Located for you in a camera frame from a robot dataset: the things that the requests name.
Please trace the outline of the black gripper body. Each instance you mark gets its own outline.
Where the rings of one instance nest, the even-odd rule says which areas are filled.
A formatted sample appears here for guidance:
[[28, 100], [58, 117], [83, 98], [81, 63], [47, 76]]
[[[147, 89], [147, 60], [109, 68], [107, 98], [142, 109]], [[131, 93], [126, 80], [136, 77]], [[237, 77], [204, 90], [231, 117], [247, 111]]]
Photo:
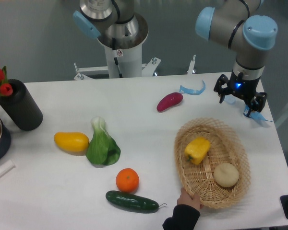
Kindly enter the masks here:
[[254, 96], [259, 82], [260, 77], [256, 79], [250, 79], [250, 76], [243, 74], [240, 72], [239, 74], [235, 74], [233, 71], [229, 82], [227, 83], [227, 95], [232, 95], [242, 100], [246, 100], [251, 96]]

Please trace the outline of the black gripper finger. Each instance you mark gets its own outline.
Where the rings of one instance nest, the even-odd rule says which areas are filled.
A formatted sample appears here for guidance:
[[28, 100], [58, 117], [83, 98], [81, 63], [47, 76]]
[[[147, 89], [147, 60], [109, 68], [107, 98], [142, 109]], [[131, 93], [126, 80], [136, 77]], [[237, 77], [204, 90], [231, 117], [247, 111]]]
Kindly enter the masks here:
[[267, 93], [265, 92], [256, 92], [254, 96], [244, 100], [247, 112], [244, 112], [246, 117], [250, 117], [252, 112], [261, 112], [265, 106], [267, 99]]
[[227, 95], [227, 86], [224, 87], [224, 85], [227, 85], [229, 82], [229, 79], [225, 74], [220, 75], [220, 77], [217, 79], [216, 84], [214, 86], [214, 92], [218, 94], [220, 97], [219, 103], [222, 103], [225, 99], [225, 96]]

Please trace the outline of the black sleeved forearm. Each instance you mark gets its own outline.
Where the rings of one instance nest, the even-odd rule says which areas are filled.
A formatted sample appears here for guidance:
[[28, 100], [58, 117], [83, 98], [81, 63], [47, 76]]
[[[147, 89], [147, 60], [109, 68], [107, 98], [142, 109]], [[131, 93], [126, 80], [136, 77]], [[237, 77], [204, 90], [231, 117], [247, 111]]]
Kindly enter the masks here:
[[162, 227], [164, 230], [193, 230], [200, 212], [186, 204], [176, 205], [172, 217], [167, 218]]

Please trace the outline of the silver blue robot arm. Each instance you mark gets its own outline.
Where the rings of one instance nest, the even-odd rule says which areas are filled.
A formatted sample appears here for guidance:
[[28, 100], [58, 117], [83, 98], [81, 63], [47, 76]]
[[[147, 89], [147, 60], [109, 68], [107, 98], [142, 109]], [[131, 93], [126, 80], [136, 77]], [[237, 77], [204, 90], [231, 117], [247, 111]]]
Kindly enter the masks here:
[[[196, 33], [236, 52], [231, 76], [221, 75], [214, 91], [223, 101], [235, 96], [246, 105], [245, 116], [255, 118], [267, 95], [256, 87], [273, 48], [278, 27], [267, 16], [256, 15], [260, 0], [227, 0], [219, 8], [204, 8], [195, 24]], [[142, 45], [148, 36], [146, 20], [134, 10], [132, 0], [82, 0], [73, 14], [78, 28], [104, 47], [111, 78], [147, 75], [142, 66]]]

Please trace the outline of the person's hand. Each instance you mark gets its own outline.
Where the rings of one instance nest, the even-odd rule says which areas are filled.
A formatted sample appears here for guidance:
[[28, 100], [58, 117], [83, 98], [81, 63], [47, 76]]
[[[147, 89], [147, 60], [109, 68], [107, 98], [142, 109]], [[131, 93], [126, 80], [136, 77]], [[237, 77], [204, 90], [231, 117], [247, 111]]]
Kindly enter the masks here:
[[188, 205], [195, 208], [196, 210], [200, 210], [204, 207], [198, 194], [190, 196], [184, 188], [181, 188], [180, 192], [181, 194], [177, 199], [177, 205]]

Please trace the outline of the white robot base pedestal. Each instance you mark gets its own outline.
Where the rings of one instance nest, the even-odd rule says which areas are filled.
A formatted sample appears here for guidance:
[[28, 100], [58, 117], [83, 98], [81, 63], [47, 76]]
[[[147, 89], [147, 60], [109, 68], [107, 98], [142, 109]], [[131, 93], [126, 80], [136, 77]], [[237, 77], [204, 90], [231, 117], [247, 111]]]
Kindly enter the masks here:
[[104, 46], [110, 79], [142, 76], [142, 45], [129, 49]]

